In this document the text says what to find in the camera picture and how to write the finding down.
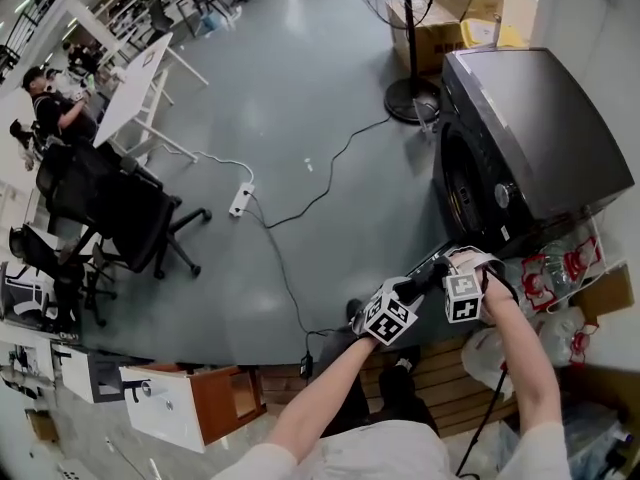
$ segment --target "shoe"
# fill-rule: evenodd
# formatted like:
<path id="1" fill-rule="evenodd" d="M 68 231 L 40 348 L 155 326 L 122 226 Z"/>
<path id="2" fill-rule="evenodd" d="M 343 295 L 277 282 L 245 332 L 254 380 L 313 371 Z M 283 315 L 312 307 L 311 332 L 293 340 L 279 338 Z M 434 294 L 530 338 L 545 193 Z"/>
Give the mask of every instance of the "shoe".
<path id="1" fill-rule="evenodd" d="M 356 316 L 356 313 L 361 307 L 362 301 L 360 299 L 351 299 L 347 302 L 347 322 L 353 320 L 353 317 Z"/>
<path id="2" fill-rule="evenodd" d="M 409 373 L 413 373 L 419 362 L 420 346 L 414 345 L 413 347 L 403 348 L 400 351 L 400 354 L 398 354 L 398 360 L 396 361 L 396 366 L 404 366 Z"/>

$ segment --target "gray floor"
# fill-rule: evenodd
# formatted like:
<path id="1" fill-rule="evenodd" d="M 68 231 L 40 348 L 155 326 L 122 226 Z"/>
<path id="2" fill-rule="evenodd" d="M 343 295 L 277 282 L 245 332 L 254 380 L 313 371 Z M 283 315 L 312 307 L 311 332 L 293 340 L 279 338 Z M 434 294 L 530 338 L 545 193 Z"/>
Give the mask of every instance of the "gray floor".
<path id="1" fill-rule="evenodd" d="M 4 386 L 0 387 L 0 397 L 9 391 Z M 51 405 L 50 413 L 60 436 L 60 451 L 68 459 L 80 459 L 100 480 L 140 480 L 140 475 L 131 464 L 144 478 L 154 478 L 150 459 L 155 462 L 163 480 L 208 480 L 237 462 L 252 446 L 264 441 L 276 420 L 270 414 L 261 416 L 226 438 L 207 446 L 206 452 L 200 454 L 132 429 L 124 402 L 90 405 L 61 387 L 56 390 L 55 402 Z M 11 407 L 17 409 L 14 411 L 16 417 L 24 419 L 19 403 L 17 407 Z M 30 432 L 26 423 L 21 426 Z M 12 428 L 11 433 L 7 433 L 7 438 L 10 435 L 15 443 L 10 447 L 12 454 L 7 457 L 14 466 L 10 471 L 11 478 L 58 478 L 57 475 L 46 474 L 54 469 L 51 467 L 51 458 L 55 461 L 55 455 L 52 456 L 41 447 L 29 450 L 22 440 L 16 442 L 16 427 Z M 472 432 L 466 432 L 444 439 L 451 464 L 460 463 L 471 436 Z M 111 451 L 106 439 L 118 451 Z M 498 424 L 488 425 L 469 456 L 468 470 L 481 473 L 481 477 L 485 479 L 495 478 L 499 444 Z M 28 457 L 29 451 L 33 453 L 33 458 Z"/>
<path id="2" fill-rule="evenodd" d="M 361 0 L 252 0 L 236 30 L 178 52 L 211 83 L 175 67 L 167 89 L 176 105 L 159 111 L 158 127 L 188 149 L 248 163 L 267 222 L 324 190 L 331 157 L 352 132 L 386 117 L 384 90 L 405 75 L 388 26 Z M 433 154 L 417 128 L 393 121 L 362 134 L 336 162 L 329 196 L 274 230 L 307 328 L 341 325 L 349 299 L 369 297 L 446 240 Z M 161 149 L 149 167 L 184 199 L 179 213 L 213 212 L 179 236 L 202 274 L 192 279 L 173 255 L 164 281 L 150 269 L 119 271 L 118 300 L 101 305 L 109 324 L 100 330 L 85 318 L 85 343 L 163 361 L 299 361 L 304 333 L 267 235 L 250 215 L 228 214 L 247 173 Z M 416 341 L 460 330 L 446 324 L 441 302 L 422 315 Z M 317 353 L 321 338 L 311 345 Z"/>

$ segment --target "power strip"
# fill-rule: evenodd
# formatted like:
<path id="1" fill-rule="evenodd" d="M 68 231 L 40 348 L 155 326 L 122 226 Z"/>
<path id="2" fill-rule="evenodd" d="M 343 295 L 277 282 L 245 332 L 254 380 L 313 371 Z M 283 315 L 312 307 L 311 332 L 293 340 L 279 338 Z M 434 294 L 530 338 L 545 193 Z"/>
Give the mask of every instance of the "power strip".
<path id="1" fill-rule="evenodd" d="M 242 185 L 240 185 L 240 189 L 238 190 L 233 203 L 231 203 L 231 208 L 229 208 L 229 213 L 231 215 L 233 215 L 234 217 L 242 216 L 244 210 L 249 204 L 249 199 L 251 198 L 250 194 L 253 194 L 255 188 L 256 187 L 251 183 L 243 183 Z"/>

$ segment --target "washing machine door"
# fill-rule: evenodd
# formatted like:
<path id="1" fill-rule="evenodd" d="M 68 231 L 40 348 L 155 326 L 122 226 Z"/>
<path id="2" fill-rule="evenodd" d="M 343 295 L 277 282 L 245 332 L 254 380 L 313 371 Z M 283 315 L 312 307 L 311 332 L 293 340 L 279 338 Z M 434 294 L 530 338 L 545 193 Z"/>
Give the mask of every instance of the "washing machine door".
<path id="1" fill-rule="evenodd" d="M 477 145 L 480 137 L 468 130 L 455 112 L 441 118 L 438 135 L 434 179 L 441 206 L 455 227 L 455 238 L 492 251 L 499 216 L 491 179 L 494 169 Z"/>

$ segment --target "dryer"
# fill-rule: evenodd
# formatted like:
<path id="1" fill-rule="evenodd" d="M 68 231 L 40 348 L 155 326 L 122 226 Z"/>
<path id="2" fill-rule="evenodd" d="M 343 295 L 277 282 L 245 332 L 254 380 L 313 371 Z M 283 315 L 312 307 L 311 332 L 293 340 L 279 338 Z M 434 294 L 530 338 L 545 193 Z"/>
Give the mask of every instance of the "dryer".
<path id="1" fill-rule="evenodd" d="M 546 49 L 447 54 L 434 183 L 453 238 L 524 255 L 634 181 L 604 120 Z"/>

